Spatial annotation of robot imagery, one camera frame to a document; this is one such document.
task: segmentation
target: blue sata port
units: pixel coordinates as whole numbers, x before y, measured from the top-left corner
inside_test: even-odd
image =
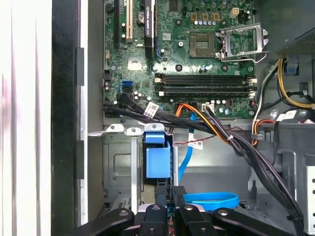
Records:
[[[122,91],[123,92],[132,92],[133,81],[122,81]]]
[[[132,87],[133,81],[122,81],[122,87],[124,86]]]

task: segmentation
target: cable tie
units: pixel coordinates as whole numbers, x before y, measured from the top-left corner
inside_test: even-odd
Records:
[[[291,215],[288,215],[286,218],[287,218],[287,220],[293,221],[293,222],[303,221],[303,217],[293,217]]]
[[[227,141],[230,141],[231,139],[233,139],[234,137],[233,137],[233,135],[230,135],[230,137],[228,137],[226,140]]]

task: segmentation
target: pcie slot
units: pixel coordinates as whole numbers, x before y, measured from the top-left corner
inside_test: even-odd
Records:
[[[119,49],[119,44],[120,44],[120,0],[115,0],[114,1],[114,25],[115,25],[115,30],[114,30],[114,42],[115,42],[115,48],[118,50]]]
[[[126,41],[132,42],[133,37],[133,0],[126,0],[127,21],[126,21]]]

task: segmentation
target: motherboard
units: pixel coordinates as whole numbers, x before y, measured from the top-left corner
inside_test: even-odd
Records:
[[[225,29],[252,25],[251,0],[105,0],[104,101],[120,108],[127,92],[144,109],[170,113],[180,103],[220,118],[251,118],[254,62],[223,60]],[[252,30],[229,34],[228,52],[254,50]],[[115,114],[105,113],[106,117]]]

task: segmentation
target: blue plastic bracket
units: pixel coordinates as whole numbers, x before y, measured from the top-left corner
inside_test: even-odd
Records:
[[[146,132],[145,144],[165,144],[164,132]],[[165,147],[146,148],[147,178],[171,178],[171,147],[166,141]]]

